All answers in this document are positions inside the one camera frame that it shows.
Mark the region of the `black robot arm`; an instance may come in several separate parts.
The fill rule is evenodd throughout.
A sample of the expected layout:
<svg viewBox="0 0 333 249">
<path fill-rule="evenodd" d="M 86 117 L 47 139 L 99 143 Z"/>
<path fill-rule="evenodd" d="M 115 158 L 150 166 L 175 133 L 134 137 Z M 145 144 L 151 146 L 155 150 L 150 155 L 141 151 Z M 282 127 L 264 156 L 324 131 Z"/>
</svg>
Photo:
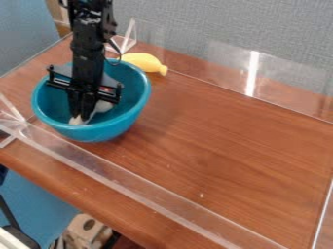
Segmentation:
<svg viewBox="0 0 333 249">
<path fill-rule="evenodd" d="M 118 104 L 123 90 L 123 83 L 104 72 L 104 44 L 119 53 L 113 41 L 118 28 L 114 0 L 59 0 L 59 3 L 70 16 L 72 64 L 48 66 L 47 85 L 67 93 L 71 116 L 86 122 L 98 102 Z"/>
</svg>

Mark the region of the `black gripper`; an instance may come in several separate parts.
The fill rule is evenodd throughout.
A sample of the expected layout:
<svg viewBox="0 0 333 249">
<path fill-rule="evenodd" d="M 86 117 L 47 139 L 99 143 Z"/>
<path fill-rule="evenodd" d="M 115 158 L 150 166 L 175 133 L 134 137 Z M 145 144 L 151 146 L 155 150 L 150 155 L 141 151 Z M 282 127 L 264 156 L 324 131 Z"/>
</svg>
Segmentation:
<svg viewBox="0 0 333 249">
<path fill-rule="evenodd" d="M 71 116 L 75 118 L 80 114 L 82 97 L 82 118 L 88 120 L 95 110 L 96 99 L 118 104 L 121 101 L 123 83 L 107 74 L 96 83 L 90 83 L 72 76 L 71 65 L 54 65 L 47 67 L 47 85 L 66 92 L 70 102 Z"/>
</svg>

